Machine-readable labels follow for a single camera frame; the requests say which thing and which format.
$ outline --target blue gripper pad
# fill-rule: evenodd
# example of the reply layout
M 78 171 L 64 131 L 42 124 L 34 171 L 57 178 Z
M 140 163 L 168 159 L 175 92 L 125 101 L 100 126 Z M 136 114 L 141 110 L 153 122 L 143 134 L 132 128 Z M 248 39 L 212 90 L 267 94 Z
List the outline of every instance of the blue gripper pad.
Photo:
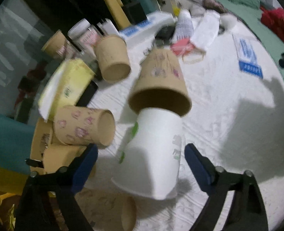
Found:
M 203 157 L 194 144 L 185 146 L 185 159 L 200 189 L 208 195 L 212 192 L 211 185 L 215 180 L 215 167 L 207 157 Z
M 81 158 L 84 157 L 84 159 L 73 174 L 71 191 L 74 194 L 80 192 L 83 189 L 84 184 L 88 179 L 92 168 L 98 158 L 97 146 L 95 144 L 89 144 L 89 146 L 81 155 Z

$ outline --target white plastic bag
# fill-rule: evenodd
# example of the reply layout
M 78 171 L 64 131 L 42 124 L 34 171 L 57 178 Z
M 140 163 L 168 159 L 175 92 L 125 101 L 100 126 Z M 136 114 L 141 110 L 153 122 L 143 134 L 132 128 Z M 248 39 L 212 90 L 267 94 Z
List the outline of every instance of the white plastic bag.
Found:
M 207 10 L 194 31 L 190 42 L 201 52 L 206 52 L 218 36 L 220 14 L 214 10 Z

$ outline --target screw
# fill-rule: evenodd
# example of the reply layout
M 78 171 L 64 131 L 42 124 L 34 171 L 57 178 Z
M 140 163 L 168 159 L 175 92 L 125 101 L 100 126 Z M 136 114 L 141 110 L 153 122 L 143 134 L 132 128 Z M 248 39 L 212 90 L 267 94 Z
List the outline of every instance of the screw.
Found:
M 218 173 L 223 173 L 225 171 L 225 169 L 223 167 L 221 167 L 221 166 L 216 166 L 216 171 Z
M 38 175 L 38 173 L 36 172 L 36 171 L 32 171 L 31 173 L 30 173 L 30 177 L 32 177 L 32 178 L 34 178 L 35 176 L 37 176 Z
M 249 176 L 249 177 L 252 177 L 252 176 L 253 176 L 253 173 L 252 173 L 252 171 L 250 171 L 250 170 L 246 170 L 246 171 L 245 171 L 245 174 L 246 174 L 247 176 Z
M 66 167 L 66 166 L 62 166 L 62 167 L 60 167 L 60 168 L 58 169 L 58 171 L 59 171 L 60 173 L 65 173 L 65 172 L 67 172 L 67 167 Z

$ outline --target white bedsheet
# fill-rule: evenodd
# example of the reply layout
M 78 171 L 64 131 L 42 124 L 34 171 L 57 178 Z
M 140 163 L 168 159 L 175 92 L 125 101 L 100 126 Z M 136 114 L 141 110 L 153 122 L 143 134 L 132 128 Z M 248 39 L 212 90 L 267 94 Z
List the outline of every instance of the white bedsheet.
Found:
M 273 230 L 284 218 L 284 83 L 269 54 L 242 23 L 238 22 L 234 33 L 252 39 L 264 79 L 239 71 L 231 33 L 217 37 L 203 61 L 180 61 L 193 102 L 183 118 L 184 144 L 194 143 L 203 156 L 229 172 L 252 170 L 264 199 L 269 229 Z M 118 192 L 110 179 L 118 162 L 118 149 L 128 142 L 129 130 L 136 120 L 126 100 L 138 77 L 143 52 L 150 48 L 152 39 L 129 52 L 129 78 L 115 85 L 100 83 L 89 104 L 110 109 L 117 126 L 112 145 L 99 150 L 96 175 L 87 181 L 88 188 Z M 231 199 L 229 194 L 215 230 L 222 229 Z M 177 198 L 136 198 L 135 230 L 188 231 L 206 200 L 207 195 L 200 191 L 182 154 Z

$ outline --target green bedsheet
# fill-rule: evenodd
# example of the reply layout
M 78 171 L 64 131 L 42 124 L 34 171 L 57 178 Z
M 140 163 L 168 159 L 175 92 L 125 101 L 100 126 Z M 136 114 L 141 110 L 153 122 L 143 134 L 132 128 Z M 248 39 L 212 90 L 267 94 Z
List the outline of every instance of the green bedsheet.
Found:
M 253 9 L 241 4 L 234 4 L 229 0 L 216 0 L 229 11 L 240 17 L 260 39 L 261 43 L 274 60 L 278 70 L 284 80 L 284 69 L 280 68 L 278 61 L 281 59 L 281 53 L 284 53 L 284 43 L 270 29 L 260 22 L 262 11 Z

